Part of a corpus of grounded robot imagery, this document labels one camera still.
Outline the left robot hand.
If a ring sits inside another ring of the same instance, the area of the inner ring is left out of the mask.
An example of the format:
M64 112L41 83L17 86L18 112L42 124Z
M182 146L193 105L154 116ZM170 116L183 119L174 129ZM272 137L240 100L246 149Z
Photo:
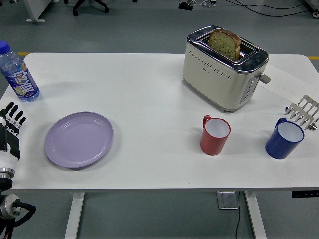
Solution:
M20 129L26 117L18 105L10 102L0 111L0 167L14 171L20 160Z

